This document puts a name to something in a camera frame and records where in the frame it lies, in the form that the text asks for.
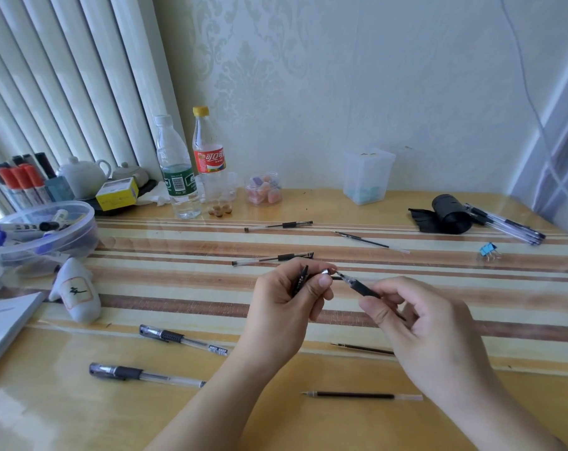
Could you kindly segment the person's left hand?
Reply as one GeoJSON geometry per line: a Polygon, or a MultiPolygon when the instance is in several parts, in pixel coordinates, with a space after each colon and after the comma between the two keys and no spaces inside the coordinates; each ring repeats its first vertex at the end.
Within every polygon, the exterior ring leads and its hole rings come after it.
{"type": "Polygon", "coordinates": [[[245,328],[236,348],[259,357],[291,358],[299,351],[310,321],[316,321],[324,306],[301,306],[299,293],[292,297],[301,268],[309,265],[309,280],[324,269],[336,271],[330,263],[293,258],[258,277],[245,328]]]}

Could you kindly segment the person's right hand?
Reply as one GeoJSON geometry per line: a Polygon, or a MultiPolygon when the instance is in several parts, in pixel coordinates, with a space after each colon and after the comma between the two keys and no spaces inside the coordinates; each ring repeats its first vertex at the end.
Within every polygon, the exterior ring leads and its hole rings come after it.
{"type": "Polygon", "coordinates": [[[405,373],[438,407],[466,384],[496,376],[468,306],[408,277],[372,290],[398,305],[397,334],[385,334],[405,373]]]}

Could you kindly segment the black pen cap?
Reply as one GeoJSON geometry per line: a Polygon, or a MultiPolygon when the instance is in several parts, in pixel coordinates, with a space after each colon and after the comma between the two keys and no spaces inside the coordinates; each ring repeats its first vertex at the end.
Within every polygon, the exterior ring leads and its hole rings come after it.
{"type": "Polygon", "coordinates": [[[309,273],[309,265],[304,265],[301,268],[301,271],[298,275],[298,278],[296,279],[296,281],[294,282],[294,287],[292,288],[292,292],[291,292],[291,296],[294,297],[296,296],[300,290],[303,288],[307,278],[308,278],[308,273],[309,273]]]}

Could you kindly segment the clear pen barrel black grip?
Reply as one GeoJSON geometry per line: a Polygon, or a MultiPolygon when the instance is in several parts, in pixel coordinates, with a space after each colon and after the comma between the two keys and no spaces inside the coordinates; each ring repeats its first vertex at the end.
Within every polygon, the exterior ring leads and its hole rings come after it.
{"type": "Polygon", "coordinates": [[[304,221],[292,221],[292,222],[282,222],[279,224],[269,224],[269,225],[254,225],[251,227],[244,227],[243,231],[245,233],[250,233],[250,232],[254,232],[254,231],[258,231],[258,230],[271,230],[273,228],[282,228],[282,229],[287,229],[287,228],[299,228],[299,227],[306,227],[306,226],[312,226],[313,225],[313,221],[312,220],[304,220],[304,221]]]}
{"type": "Polygon", "coordinates": [[[361,281],[357,280],[354,277],[344,275],[339,271],[333,271],[333,272],[334,272],[334,275],[337,275],[338,277],[340,277],[340,280],[344,281],[356,293],[358,293],[361,296],[376,297],[376,298],[384,301],[398,318],[400,318],[404,322],[407,322],[407,319],[398,310],[398,305],[393,303],[388,298],[385,298],[384,295],[377,293],[376,291],[372,290],[371,288],[369,288],[365,284],[361,283],[361,281]]]}
{"type": "Polygon", "coordinates": [[[276,256],[268,256],[268,257],[259,257],[259,258],[248,258],[243,260],[235,260],[232,261],[232,266],[247,266],[247,265],[257,265],[259,263],[265,262],[287,262],[296,257],[300,258],[313,258],[314,252],[303,252],[303,253],[288,253],[288,254],[280,254],[276,256]]]}

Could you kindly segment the person's right forearm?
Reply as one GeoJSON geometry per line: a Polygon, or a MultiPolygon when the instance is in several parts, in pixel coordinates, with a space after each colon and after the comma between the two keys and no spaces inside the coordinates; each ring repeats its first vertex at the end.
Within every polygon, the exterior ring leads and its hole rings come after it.
{"type": "Polygon", "coordinates": [[[478,451],[568,451],[496,376],[466,384],[440,409],[478,451]]]}

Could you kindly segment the person's left forearm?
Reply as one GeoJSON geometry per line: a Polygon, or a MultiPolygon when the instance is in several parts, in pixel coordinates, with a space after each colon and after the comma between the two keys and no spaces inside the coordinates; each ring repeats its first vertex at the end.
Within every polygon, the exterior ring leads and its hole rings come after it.
{"type": "Polygon", "coordinates": [[[232,451],[265,387],[290,359],[237,348],[144,451],[232,451]]]}

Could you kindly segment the black ink pen refill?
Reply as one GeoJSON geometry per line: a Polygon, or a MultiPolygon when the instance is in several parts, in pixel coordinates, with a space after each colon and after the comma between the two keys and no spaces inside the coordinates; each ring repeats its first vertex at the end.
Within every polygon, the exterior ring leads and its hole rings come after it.
{"type": "Polygon", "coordinates": [[[394,393],[354,393],[336,391],[304,391],[302,395],[310,398],[324,399],[372,399],[387,401],[423,401],[421,394],[394,394],[394,393]]]}
{"type": "Polygon", "coordinates": [[[409,251],[409,250],[404,250],[404,249],[401,249],[401,248],[396,248],[396,247],[393,247],[393,246],[390,246],[390,245],[386,245],[386,244],[384,244],[384,243],[379,243],[379,242],[375,242],[375,241],[370,241],[370,240],[365,239],[365,238],[360,237],[360,236],[351,235],[351,234],[344,233],[344,232],[340,232],[340,231],[336,231],[336,230],[331,230],[331,232],[334,233],[334,234],[336,234],[336,235],[339,235],[339,236],[345,237],[345,238],[347,238],[347,239],[353,240],[353,241],[366,243],[366,244],[369,244],[369,245],[377,246],[377,247],[380,247],[380,248],[385,248],[385,249],[387,249],[387,250],[393,250],[393,251],[401,252],[401,253],[404,253],[404,254],[410,254],[410,251],[409,251]]]}
{"type": "Polygon", "coordinates": [[[365,346],[357,346],[357,345],[350,345],[345,343],[330,343],[332,346],[336,346],[338,348],[359,351],[359,352],[366,352],[371,354],[378,354],[378,355],[387,355],[387,356],[395,356],[394,351],[388,349],[380,349],[380,348],[370,348],[365,346]]]}

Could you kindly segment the striped brown cream table mat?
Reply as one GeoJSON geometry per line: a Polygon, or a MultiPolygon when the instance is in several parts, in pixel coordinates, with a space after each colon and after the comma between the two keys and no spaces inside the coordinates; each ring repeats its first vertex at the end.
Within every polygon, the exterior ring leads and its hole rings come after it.
{"type": "Polygon", "coordinates": [[[120,218],[99,220],[100,242],[85,260],[114,323],[151,324],[229,343],[240,334],[251,291],[276,262],[232,261],[311,252],[364,284],[404,276],[465,301],[494,365],[568,376],[568,236],[541,246],[487,229],[426,235],[408,226],[313,224],[245,233],[248,222],[120,218]],[[409,250],[353,241],[336,230],[409,250]],[[501,257],[478,250],[492,242],[501,257]]]}

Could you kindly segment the clear jar of colourful erasers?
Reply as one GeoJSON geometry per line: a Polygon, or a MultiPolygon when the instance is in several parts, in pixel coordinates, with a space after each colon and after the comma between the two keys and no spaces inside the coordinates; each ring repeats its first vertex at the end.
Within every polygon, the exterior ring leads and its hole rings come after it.
{"type": "Polygon", "coordinates": [[[279,204],[283,199],[281,177],[276,172],[249,176],[244,183],[247,203],[255,206],[279,204]]]}

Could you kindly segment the translucent plastic container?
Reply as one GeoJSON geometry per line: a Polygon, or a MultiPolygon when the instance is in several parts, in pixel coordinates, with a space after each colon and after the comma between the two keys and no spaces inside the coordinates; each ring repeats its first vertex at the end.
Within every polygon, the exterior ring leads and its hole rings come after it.
{"type": "Polygon", "coordinates": [[[344,155],[344,195],[357,205],[382,201],[396,155],[379,148],[371,148],[364,153],[346,152],[344,155]]]}

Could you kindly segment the black plastic bag roll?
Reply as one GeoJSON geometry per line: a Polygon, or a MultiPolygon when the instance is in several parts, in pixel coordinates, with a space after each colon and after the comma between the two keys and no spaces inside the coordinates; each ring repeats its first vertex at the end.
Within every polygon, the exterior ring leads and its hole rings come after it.
{"type": "Polygon", "coordinates": [[[442,194],[432,200],[432,210],[408,209],[422,233],[461,235],[473,226],[465,207],[452,195],[442,194]]]}

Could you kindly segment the small clear glass with nuts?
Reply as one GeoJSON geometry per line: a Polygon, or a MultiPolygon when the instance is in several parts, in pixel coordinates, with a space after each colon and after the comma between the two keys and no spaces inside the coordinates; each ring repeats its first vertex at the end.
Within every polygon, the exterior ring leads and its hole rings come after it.
{"type": "Polygon", "coordinates": [[[216,217],[232,213],[239,182],[237,173],[221,171],[201,178],[208,213],[216,217]]]}

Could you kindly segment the capped black gel pen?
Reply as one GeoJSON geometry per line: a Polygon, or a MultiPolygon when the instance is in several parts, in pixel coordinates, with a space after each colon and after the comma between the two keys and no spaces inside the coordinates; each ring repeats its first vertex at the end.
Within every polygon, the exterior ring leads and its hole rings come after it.
{"type": "Polygon", "coordinates": [[[107,365],[100,363],[91,363],[89,365],[89,374],[96,378],[115,379],[119,381],[139,380],[191,388],[202,388],[207,383],[207,381],[199,379],[153,373],[124,365],[107,365]]]}
{"type": "Polygon", "coordinates": [[[159,329],[148,325],[139,326],[139,334],[143,337],[163,341],[166,343],[178,343],[188,345],[193,348],[203,349],[219,356],[228,356],[229,351],[226,348],[214,345],[212,343],[190,339],[183,334],[169,331],[166,329],[159,329]]]}

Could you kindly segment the bundle of clear gel pens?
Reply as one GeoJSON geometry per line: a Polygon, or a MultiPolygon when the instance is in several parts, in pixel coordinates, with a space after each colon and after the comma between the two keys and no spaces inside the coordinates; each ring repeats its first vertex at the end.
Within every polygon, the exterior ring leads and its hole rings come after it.
{"type": "Polygon", "coordinates": [[[539,246],[547,238],[545,234],[531,227],[519,224],[518,222],[506,219],[494,213],[485,212],[471,204],[463,204],[463,207],[465,211],[468,212],[473,222],[500,231],[529,245],[539,246]]]}

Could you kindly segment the red label bottle yellow cap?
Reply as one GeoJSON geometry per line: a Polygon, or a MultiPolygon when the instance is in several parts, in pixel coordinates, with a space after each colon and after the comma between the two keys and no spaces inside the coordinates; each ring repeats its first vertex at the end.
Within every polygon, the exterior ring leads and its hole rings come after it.
{"type": "Polygon", "coordinates": [[[200,177],[226,170],[224,148],[207,106],[195,106],[195,130],[192,148],[200,177]]]}

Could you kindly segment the green label water bottle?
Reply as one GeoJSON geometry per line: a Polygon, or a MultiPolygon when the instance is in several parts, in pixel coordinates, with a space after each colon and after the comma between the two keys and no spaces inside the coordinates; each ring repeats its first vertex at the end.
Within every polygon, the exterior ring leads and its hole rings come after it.
{"type": "Polygon", "coordinates": [[[171,115],[156,115],[156,153],[175,216],[194,219],[202,211],[188,147],[171,115]]]}

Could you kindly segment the white crumpled tissue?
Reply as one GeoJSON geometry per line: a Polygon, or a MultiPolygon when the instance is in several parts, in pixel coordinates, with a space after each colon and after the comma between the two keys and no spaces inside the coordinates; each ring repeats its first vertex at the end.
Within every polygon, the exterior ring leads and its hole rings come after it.
{"type": "Polygon", "coordinates": [[[138,196],[135,205],[149,204],[156,204],[157,206],[170,204],[170,196],[164,181],[157,183],[152,190],[149,190],[144,194],[140,192],[140,196],[138,196]]]}

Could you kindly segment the black tray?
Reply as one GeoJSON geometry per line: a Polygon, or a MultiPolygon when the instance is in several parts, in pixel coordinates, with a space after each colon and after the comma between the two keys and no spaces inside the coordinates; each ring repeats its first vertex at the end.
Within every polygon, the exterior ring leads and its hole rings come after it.
{"type": "Polygon", "coordinates": [[[123,190],[117,190],[117,197],[113,197],[114,194],[108,195],[112,203],[119,205],[117,207],[112,206],[110,209],[104,209],[98,202],[96,196],[87,200],[81,200],[81,202],[89,204],[94,209],[95,216],[100,218],[117,217],[119,215],[139,216],[146,214],[146,210],[156,207],[155,203],[152,202],[138,205],[138,201],[136,200],[136,202],[134,203],[133,191],[134,188],[137,187],[137,185],[135,184],[135,181],[133,181],[133,179],[130,179],[130,181],[132,184],[131,187],[124,189],[124,187],[122,186],[123,190]]]}

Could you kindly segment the white ceramic lidded cup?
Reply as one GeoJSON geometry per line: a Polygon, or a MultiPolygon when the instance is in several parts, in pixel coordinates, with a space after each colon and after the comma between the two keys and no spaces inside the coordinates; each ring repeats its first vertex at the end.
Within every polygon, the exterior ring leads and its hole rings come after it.
{"type": "Polygon", "coordinates": [[[150,175],[138,165],[130,166],[127,162],[122,162],[114,169],[111,178],[113,180],[133,179],[138,189],[141,189],[150,180],[150,175]]]}

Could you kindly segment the yellow and white box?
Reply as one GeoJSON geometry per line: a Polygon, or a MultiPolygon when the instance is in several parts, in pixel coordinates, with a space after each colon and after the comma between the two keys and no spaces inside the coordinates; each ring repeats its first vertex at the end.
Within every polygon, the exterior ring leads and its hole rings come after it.
{"type": "Polygon", "coordinates": [[[135,205],[139,194],[133,177],[107,181],[97,192],[95,198],[104,212],[114,211],[135,205]]]}

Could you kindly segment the white ceramic bottle black print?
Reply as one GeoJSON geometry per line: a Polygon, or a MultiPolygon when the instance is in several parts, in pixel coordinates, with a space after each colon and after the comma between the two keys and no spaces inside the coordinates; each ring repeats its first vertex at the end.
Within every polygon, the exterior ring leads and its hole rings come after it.
{"type": "Polygon", "coordinates": [[[99,294],[92,283],[92,273],[76,258],[69,258],[61,266],[48,300],[61,300],[71,318],[82,325],[93,323],[102,312],[99,294]]]}

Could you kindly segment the round clear plastic tub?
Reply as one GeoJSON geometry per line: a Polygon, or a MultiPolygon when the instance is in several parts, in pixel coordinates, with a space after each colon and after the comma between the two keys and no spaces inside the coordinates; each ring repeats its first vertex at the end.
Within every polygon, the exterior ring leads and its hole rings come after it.
{"type": "Polygon", "coordinates": [[[94,209],[81,201],[63,201],[20,210],[0,224],[39,224],[55,221],[64,226],[47,233],[7,233],[0,247],[0,275],[35,278],[51,275],[69,258],[83,259],[99,244],[94,209]]]}

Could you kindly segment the white ceramic teapot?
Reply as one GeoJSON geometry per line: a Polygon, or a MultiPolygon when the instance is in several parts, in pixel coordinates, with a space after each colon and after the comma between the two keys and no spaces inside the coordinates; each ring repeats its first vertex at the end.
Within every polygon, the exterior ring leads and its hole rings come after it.
{"type": "Polygon", "coordinates": [[[61,165],[58,175],[66,179],[75,199],[90,200],[96,197],[101,187],[109,180],[112,166],[106,160],[96,162],[79,160],[71,156],[61,165]]]}

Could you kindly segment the teal box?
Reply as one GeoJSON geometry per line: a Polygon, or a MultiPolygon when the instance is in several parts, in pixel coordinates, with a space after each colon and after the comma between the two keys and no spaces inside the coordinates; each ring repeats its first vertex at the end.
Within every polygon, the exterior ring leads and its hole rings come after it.
{"type": "Polygon", "coordinates": [[[54,203],[76,200],[75,194],[65,177],[58,175],[46,179],[44,183],[54,203]]]}

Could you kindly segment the white marker black cap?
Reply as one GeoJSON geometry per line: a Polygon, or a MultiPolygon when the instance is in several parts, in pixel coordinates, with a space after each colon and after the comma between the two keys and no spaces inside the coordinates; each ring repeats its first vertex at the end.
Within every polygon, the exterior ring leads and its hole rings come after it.
{"type": "Polygon", "coordinates": [[[3,223],[0,224],[0,230],[6,233],[13,232],[13,233],[31,233],[31,232],[42,232],[47,233],[51,231],[60,230],[64,225],[55,222],[41,222],[39,224],[7,224],[3,223]]]}

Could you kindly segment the bunch of whiteboard markers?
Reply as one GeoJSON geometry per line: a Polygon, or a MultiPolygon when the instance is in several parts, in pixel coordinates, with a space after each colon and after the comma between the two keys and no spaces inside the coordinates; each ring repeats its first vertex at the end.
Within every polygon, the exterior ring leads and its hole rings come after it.
{"type": "Polygon", "coordinates": [[[47,175],[31,154],[0,163],[0,189],[16,210],[55,202],[46,182],[47,175]]]}

